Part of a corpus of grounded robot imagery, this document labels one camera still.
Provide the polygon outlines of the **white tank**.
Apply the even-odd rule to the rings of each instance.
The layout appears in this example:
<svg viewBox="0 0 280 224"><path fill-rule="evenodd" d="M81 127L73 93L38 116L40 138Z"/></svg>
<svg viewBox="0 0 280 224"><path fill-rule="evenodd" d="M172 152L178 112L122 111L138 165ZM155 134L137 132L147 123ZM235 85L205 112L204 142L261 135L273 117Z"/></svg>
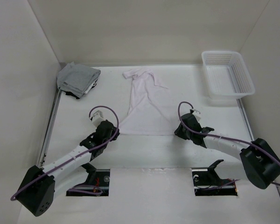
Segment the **white tank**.
<svg viewBox="0 0 280 224"><path fill-rule="evenodd" d="M96 86L96 82L93 82L88 89L84 92L84 94L87 94L91 89L93 89Z"/></svg>
<svg viewBox="0 0 280 224"><path fill-rule="evenodd" d="M175 110L169 88L150 69L125 71L123 77L132 79L127 116L119 129L125 135L172 135Z"/></svg>

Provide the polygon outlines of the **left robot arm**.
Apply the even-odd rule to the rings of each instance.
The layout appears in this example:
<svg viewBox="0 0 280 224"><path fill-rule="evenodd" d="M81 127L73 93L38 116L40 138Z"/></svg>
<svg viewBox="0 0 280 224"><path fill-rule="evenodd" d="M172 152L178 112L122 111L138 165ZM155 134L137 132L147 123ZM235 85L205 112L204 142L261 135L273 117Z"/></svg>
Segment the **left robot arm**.
<svg viewBox="0 0 280 224"><path fill-rule="evenodd" d="M43 167L32 166L26 172L13 201L20 202L35 217L39 217L66 191L80 193L76 185L91 186L95 168L90 162L100 156L109 142L119 136L119 128L108 120L100 121L90 134L67 155Z"/></svg>

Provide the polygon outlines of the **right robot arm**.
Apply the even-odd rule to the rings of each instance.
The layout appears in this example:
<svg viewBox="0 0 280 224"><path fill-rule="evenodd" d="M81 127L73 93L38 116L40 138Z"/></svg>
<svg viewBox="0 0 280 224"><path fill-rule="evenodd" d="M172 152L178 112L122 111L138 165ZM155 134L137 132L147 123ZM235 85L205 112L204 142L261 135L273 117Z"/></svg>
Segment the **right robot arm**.
<svg viewBox="0 0 280 224"><path fill-rule="evenodd" d="M252 142L214 134L213 128L201 127L193 112L179 116L175 135L195 145L228 154L242 162L245 175L255 187L266 189L280 175L280 159L269 144L258 138Z"/></svg>

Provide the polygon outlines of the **folded white tank top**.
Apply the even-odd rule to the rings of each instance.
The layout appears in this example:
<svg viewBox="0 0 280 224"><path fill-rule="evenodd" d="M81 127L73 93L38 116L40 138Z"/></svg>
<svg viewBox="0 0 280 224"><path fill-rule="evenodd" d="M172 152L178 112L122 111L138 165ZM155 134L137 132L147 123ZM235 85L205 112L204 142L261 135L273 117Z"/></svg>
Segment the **folded white tank top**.
<svg viewBox="0 0 280 224"><path fill-rule="evenodd" d="M87 94L91 89L93 89L96 86L96 82L93 82L88 89L84 92L84 94Z"/></svg>

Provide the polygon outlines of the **folded black tank top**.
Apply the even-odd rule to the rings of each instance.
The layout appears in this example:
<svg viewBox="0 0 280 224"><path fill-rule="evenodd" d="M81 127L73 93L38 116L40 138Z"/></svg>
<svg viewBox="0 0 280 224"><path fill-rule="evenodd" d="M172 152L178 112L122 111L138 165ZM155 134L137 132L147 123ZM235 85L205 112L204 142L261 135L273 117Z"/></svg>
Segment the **folded black tank top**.
<svg viewBox="0 0 280 224"><path fill-rule="evenodd" d="M81 97L76 96L76 95L75 95L74 93L72 93L72 92L65 92L65 95L74 97L75 99L80 99L80 98L81 98Z"/></svg>

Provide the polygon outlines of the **folded grey tank top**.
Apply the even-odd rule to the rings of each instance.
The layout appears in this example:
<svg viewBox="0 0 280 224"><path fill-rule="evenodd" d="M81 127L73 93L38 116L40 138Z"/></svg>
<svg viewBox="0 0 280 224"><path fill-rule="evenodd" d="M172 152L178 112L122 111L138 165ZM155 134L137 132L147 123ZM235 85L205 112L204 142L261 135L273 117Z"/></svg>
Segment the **folded grey tank top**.
<svg viewBox="0 0 280 224"><path fill-rule="evenodd" d="M59 90L82 97L88 87L98 80L100 74L99 69L71 62L58 73L56 84Z"/></svg>

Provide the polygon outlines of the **white plastic basket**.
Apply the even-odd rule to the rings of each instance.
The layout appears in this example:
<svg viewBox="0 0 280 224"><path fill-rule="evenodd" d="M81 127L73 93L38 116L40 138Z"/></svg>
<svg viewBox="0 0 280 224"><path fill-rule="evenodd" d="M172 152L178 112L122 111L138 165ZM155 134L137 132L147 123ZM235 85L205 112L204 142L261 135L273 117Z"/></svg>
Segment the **white plastic basket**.
<svg viewBox="0 0 280 224"><path fill-rule="evenodd" d="M235 51L204 51L203 71L210 98L237 100L255 93L242 55Z"/></svg>

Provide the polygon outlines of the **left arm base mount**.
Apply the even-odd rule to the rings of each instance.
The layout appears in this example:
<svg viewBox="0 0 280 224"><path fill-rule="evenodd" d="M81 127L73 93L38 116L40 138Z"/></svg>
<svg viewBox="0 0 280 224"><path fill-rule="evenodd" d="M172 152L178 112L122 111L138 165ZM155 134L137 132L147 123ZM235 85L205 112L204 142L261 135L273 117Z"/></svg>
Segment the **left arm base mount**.
<svg viewBox="0 0 280 224"><path fill-rule="evenodd" d="M82 166L88 176L83 183L74 187L74 191L68 190L66 196L109 196L110 169L96 169L87 163Z"/></svg>

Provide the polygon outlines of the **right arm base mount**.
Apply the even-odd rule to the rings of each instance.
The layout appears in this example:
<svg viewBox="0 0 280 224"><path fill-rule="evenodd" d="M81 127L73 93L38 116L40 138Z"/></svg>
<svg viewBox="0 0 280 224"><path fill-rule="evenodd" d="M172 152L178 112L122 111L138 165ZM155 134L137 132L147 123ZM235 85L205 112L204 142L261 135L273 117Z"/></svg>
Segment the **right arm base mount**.
<svg viewBox="0 0 280 224"><path fill-rule="evenodd" d="M217 160L208 167L192 169L195 196L238 196L237 180L221 179L215 171L223 161Z"/></svg>

